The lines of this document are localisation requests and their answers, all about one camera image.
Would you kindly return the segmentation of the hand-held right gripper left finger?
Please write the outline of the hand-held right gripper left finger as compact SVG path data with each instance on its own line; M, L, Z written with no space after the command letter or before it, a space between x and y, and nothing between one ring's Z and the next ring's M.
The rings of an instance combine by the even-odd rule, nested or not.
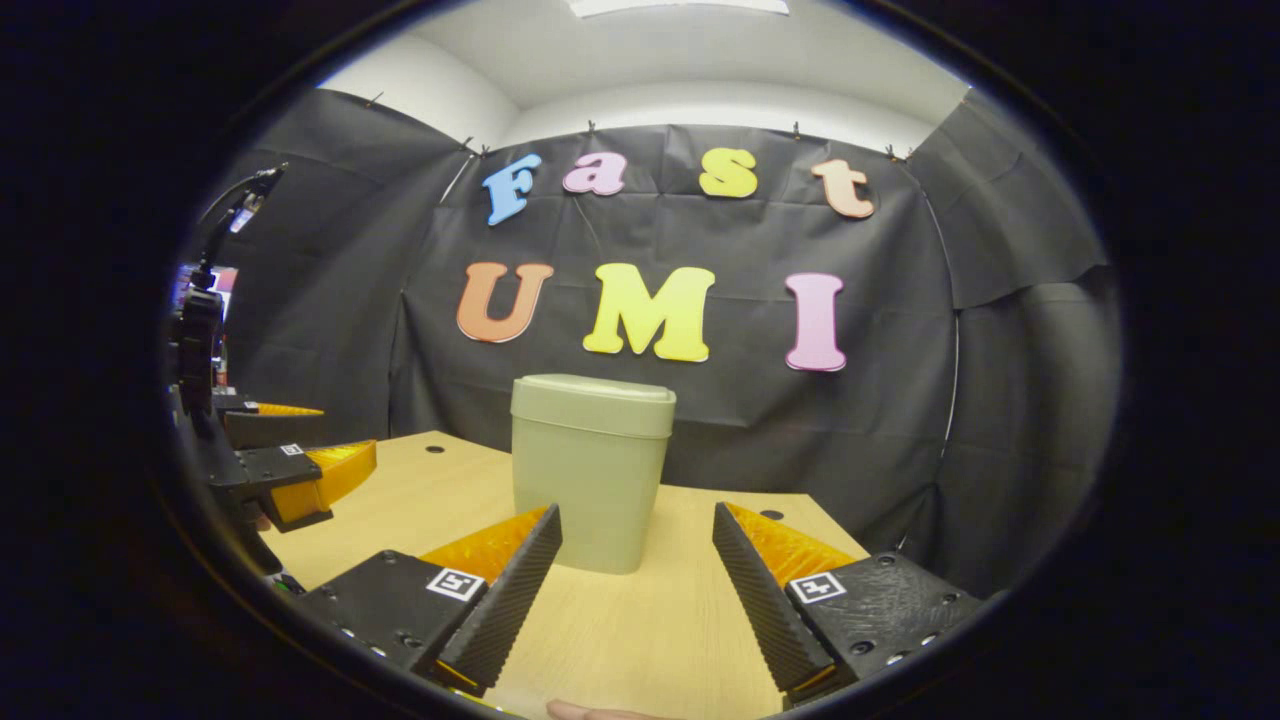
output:
M557 503L434 551L383 550L297 598L310 619L384 664L481 698L561 550Z

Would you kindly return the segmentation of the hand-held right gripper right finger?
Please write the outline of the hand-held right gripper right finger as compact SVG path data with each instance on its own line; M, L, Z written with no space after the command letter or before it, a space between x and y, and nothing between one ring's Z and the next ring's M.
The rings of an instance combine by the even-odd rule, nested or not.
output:
M736 503L712 543L783 705L809 705L913 659L983 600L896 553L855 559Z

